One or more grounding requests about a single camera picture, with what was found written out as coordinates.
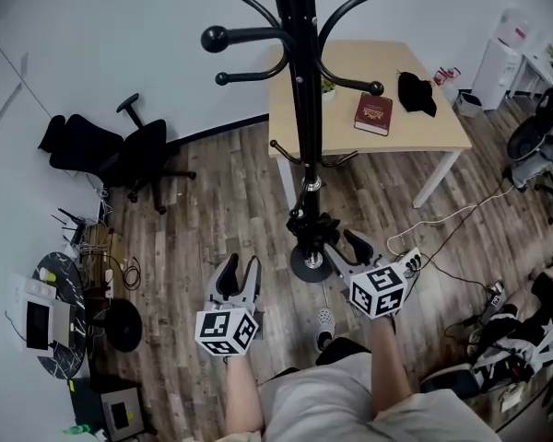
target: red book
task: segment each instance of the red book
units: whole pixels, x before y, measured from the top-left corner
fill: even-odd
[[[360,96],[354,127],[369,133],[386,136],[391,124],[391,108],[394,101],[385,97],[375,97],[368,93]]]

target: person's arm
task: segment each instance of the person's arm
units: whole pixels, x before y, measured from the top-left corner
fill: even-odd
[[[228,359],[228,390],[225,417],[226,435],[256,432],[265,420],[252,364],[248,355]]]
[[[391,408],[412,395],[390,319],[371,322],[371,387],[374,413]]]

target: shoe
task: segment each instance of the shoe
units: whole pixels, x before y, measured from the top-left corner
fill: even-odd
[[[315,352],[324,350],[324,342],[328,339],[334,340],[335,319],[334,314],[328,308],[322,308],[317,313],[318,331],[313,338]]]

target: black cap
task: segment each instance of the black cap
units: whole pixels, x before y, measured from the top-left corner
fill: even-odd
[[[432,99],[432,86],[410,72],[402,72],[397,82],[397,95],[406,111],[424,111],[436,116],[436,103]]]

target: table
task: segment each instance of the table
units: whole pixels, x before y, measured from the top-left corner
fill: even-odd
[[[74,349],[57,343],[53,349],[53,358],[37,357],[41,365],[52,376],[59,379],[70,379],[82,366],[86,352],[86,307],[84,290],[77,268],[72,260],[62,252],[52,252],[41,259],[33,272],[33,278],[39,280],[39,270],[45,267],[55,273],[57,280],[57,298],[65,303],[76,306],[74,322]]]
[[[524,73],[526,72],[526,67],[528,66],[530,66],[536,73],[533,85],[529,90],[529,98],[532,99],[535,97],[536,86],[538,85],[538,82],[540,80],[543,80],[553,87],[553,67],[551,67],[547,55],[542,55],[539,52],[523,53],[523,61],[518,68],[518,72],[516,73],[516,77],[514,78],[514,81],[512,82],[512,86],[510,88],[510,98],[512,98],[516,91],[518,91],[518,88],[520,88],[520,84],[523,81]]]
[[[276,61],[282,50],[272,48]],[[398,71],[411,72],[420,79],[431,79],[426,69],[403,42],[394,41],[330,41],[324,49],[324,63],[337,76],[369,81],[379,80],[385,87],[384,97],[392,99],[391,129],[388,136],[367,133],[354,128],[354,117],[360,92],[336,87],[335,97],[324,102],[323,155],[360,153],[442,151],[446,154],[414,198],[419,208],[429,198],[447,174],[459,154],[471,148],[463,126],[439,87],[432,88],[437,105],[436,117],[423,111],[407,112],[397,97]],[[297,122],[290,86],[290,75],[284,70],[269,82],[268,139],[276,139],[293,156],[298,156]],[[297,201],[289,162],[268,147],[269,155],[277,157],[287,203],[292,208]]]

